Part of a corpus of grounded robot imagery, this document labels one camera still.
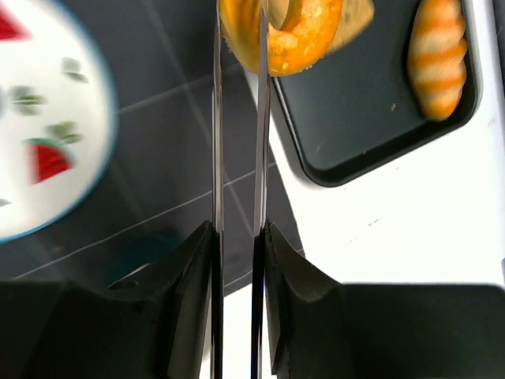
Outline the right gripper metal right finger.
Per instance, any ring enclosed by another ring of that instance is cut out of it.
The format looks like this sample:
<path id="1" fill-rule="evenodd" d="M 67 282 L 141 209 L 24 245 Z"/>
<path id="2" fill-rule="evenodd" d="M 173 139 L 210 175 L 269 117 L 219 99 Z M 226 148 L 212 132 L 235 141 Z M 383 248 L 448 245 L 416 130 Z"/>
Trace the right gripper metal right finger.
<path id="1" fill-rule="evenodd" d="M 340 186 L 271 125 L 304 253 L 267 233 L 271 371 L 288 378 L 504 375 L 504 114 L 490 1 L 465 1 L 477 106 L 456 130 Z"/>

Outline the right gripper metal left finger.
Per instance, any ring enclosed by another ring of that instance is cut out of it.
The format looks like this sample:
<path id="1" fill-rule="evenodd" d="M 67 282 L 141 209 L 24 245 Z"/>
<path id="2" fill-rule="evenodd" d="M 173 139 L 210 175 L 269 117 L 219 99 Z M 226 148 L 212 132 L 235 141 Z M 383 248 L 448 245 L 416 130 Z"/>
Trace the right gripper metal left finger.
<path id="1" fill-rule="evenodd" d="M 218 252 L 205 221 L 111 287 L 2 281 L 2 377 L 198 377 Z"/>

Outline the orange glazed donut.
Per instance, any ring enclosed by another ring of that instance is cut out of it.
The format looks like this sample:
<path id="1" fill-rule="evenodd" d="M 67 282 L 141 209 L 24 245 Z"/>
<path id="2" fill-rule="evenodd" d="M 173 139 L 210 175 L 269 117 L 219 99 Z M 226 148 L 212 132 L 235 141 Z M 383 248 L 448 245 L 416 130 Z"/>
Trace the orange glazed donut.
<path id="1" fill-rule="evenodd" d="M 221 30 L 226 44 L 247 70 L 260 72 L 260 16 L 280 1 L 219 3 Z M 288 1 L 280 28 L 267 22 L 268 68 L 273 77 L 308 69 L 330 47 L 341 20 L 340 0 Z"/>

